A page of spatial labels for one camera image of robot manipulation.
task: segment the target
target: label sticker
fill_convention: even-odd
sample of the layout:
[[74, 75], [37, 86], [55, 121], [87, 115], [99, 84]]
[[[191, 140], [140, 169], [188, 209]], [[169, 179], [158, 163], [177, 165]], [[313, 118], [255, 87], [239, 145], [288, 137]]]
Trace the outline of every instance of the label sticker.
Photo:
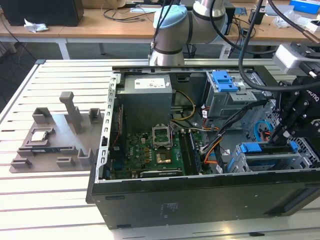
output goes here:
[[208, 112], [207, 110], [202, 110], [202, 116], [207, 119], [208, 118]]
[[233, 83], [235, 86], [245, 86], [242, 81], [237, 81]]
[[179, 204], [178, 202], [173, 203], [163, 203], [160, 207], [160, 218], [168, 219], [170, 216], [175, 216], [178, 210]]
[[218, 171], [218, 173], [222, 174], [223, 173], [223, 170], [222, 168], [217, 164], [216, 165], [216, 170]]
[[230, 149], [223, 150], [222, 156], [230, 155]]
[[135, 89], [165, 89], [164, 78], [138, 78], [134, 80]]

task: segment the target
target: black computer case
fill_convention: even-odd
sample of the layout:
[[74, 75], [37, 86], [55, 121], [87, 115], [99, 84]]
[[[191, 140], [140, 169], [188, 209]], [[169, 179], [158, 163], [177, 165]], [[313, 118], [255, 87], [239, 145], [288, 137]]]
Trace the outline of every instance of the black computer case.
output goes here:
[[[266, 85], [277, 85], [264, 66], [252, 69]], [[319, 142], [306, 141], [313, 147]], [[317, 168], [95, 181], [103, 160], [92, 163], [86, 202], [96, 204], [111, 230], [290, 216], [320, 196]]]
[[12, 26], [31, 23], [76, 27], [84, 15], [81, 0], [0, 0], [5, 18]]

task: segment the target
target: green circuit board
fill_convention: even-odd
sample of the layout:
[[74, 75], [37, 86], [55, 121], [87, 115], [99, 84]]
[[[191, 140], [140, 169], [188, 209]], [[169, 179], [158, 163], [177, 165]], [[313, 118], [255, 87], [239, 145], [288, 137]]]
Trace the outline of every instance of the green circuit board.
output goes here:
[[[198, 150], [203, 144], [202, 136], [199, 132], [193, 132], [193, 136], [195, 147]], [[168, 141], [167, 133], [158, 132], [155, 139], [157, 142], [166, 142]], [[160, 170], [179, 170], [182, 171], [182, 175], [185, 175], [177, 132], [172, 132], [171, 141], [172, 145], [170, 149], [155, 149], [152, 132], [128, 134], [126, 136], [124, 162], [111, 161], [111, 179], [138, 178], [140, 172]]]

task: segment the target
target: gray power supply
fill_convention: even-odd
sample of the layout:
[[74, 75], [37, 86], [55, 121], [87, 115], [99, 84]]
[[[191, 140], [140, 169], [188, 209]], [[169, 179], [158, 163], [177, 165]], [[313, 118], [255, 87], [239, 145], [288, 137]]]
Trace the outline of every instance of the gray power supply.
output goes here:
[[168, 125], [172, 105], [168, 74], [128, 75], [117, 97], [124, 105], [128, 132], [146, 133], [157, 124]]

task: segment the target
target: floor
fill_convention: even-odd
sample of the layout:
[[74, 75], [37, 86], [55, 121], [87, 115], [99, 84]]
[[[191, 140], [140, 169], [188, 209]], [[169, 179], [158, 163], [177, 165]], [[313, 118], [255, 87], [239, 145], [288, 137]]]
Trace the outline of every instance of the floor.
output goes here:
[[[6, 106], [21, 82], [25, 79], [35, 60], [25, 51], [20, 43], [16, 45], [15, 54], [5, 54], [0, 57], [0, 112]], [[104, 45], [105, 55], [100, 54], [99, 45], [96, 43], [70, 43], [68, 51], [71, 59], [146, 59], [149, 53], [149, 44], [133, 43], [108, 43]], [[212, 59], [219, 58], [220, 45], [197, 44], [194, 58]], [[26, 48], [36, 59], [62, 59], [59, 47], [55, 43], [29, 42]], [[230, 58], [238, 58], [239, 54], [233, 52]]]

